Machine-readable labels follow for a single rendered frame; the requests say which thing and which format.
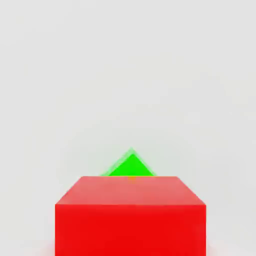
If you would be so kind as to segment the small red cube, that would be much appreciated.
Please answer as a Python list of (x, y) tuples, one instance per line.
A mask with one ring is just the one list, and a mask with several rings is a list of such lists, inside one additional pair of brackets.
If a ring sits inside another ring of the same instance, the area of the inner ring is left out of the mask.
[(55, 204), (55, 256), (206, 256), (206, 204), (175, 176), (83, 176)]

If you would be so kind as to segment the small green cube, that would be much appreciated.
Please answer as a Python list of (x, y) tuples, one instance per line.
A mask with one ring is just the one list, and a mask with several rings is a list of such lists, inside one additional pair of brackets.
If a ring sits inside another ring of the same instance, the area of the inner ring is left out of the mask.
[(157, 174), (133, 148), (130, 148), (100, 176), (145, 177)]

